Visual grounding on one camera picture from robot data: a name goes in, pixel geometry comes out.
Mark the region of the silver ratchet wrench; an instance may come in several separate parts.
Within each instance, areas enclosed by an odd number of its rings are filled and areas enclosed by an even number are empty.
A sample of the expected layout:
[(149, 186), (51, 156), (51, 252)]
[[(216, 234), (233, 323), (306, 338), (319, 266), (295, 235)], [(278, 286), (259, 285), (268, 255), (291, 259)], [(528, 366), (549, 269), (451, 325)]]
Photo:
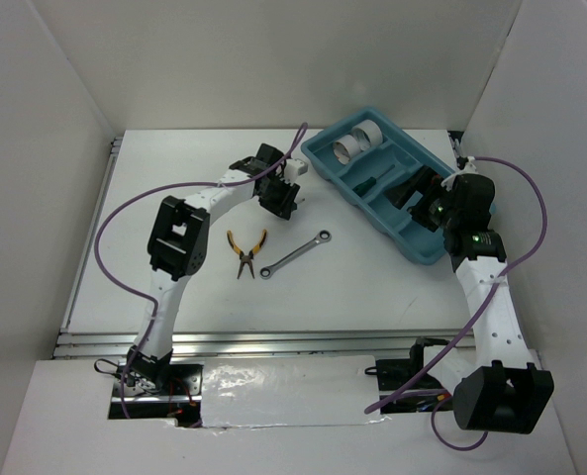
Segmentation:
[(296, 248), (295, 250), (289, 252), (284, 257), (280, 258), (278, 261), (274, 262), (273, 264), (262, 267), (259, 270), (259, 276), (264, 280), (271, 278), (272, 275), (275, 274), (280, 268), (289, 264), (291, 261), (299, 258), (304, 253), (310, 251), (318, 245), (329, 242), (331, 239), (332, 234), (329, 231), (319, 231), (312, 239), (310, 239), (300, 247)]

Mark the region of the clear packing tape roll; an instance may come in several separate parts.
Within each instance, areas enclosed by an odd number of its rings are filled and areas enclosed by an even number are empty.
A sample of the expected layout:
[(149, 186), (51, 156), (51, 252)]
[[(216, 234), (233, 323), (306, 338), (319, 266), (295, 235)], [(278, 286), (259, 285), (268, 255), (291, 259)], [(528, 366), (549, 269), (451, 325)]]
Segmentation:
[(362, 151), (379, 146), (383, 143), (383, 134), (378, 125), (366, 119), (351, 129), (351, 135)]

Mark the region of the small white tape roll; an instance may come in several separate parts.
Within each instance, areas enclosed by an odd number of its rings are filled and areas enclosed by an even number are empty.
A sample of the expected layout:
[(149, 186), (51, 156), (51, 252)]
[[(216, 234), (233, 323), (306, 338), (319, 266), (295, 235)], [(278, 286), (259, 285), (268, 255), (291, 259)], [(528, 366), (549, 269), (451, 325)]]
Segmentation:
[(333, 152), (338, 162), (348, 164), (361, 153), (361, 147), (352, 135), (345, 135), (333, 143)]

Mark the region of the long green screwdriver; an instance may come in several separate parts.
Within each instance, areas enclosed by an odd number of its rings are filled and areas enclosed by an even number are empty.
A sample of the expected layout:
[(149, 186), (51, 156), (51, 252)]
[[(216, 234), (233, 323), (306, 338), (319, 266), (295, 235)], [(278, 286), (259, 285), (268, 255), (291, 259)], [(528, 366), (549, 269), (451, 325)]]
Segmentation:
[(380, 173), (378, 176), (371, 176), (369, 178), (367, 178), (366, 180), (360, 182), (359, 184), (357, 184), (352, 191), (359, 197), (363, 197), (366, 193), (368, 193), (376, 184), (377, 182), (385, 177), (389, 172), (391, 172), (393, 169), (395, 168), (394, 165), (389, 166), (387, 169), (385, 169), (382, 173)]

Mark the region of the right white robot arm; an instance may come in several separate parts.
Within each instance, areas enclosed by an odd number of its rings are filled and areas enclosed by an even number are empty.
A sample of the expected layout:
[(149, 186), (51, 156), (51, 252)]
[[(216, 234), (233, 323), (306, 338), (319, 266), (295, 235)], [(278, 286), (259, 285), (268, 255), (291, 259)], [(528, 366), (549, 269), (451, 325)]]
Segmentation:
[(414, 222), (440, 231), (455, 277), (475, 322), (475, 360), (469, 362), (443, 339), (419, 338), (410, 349), (407, 374), (422, 388), (435, 381), (452, 397), (458, 426), (465, 430), (529, 434), (554, 390), (551, 374), (536, 367), (522, 335), (507, 280), (507, 255), (490, 227), (493, 181), (477, 173), (444, 178), (423, 166), (386, 191)]

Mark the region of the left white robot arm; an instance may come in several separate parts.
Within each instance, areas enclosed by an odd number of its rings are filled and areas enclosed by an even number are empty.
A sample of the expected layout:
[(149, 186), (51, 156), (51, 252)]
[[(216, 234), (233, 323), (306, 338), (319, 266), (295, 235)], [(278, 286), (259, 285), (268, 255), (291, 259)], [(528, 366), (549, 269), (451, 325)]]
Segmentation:
[(304, 160), (285, 158), (264, 143), (254, 156), (230, 165), (213, 185), (184, 199), (162, 200), (147, 244), (152, 302), (127, 355), (125, 379), (130, 385), (151, 395), (170, 386), (175, 320), (187, 283), (205, 262), (211, 225), (253, 198), (268, 212), (288, 220), (297, 209), (296, 181), (307, 171)]

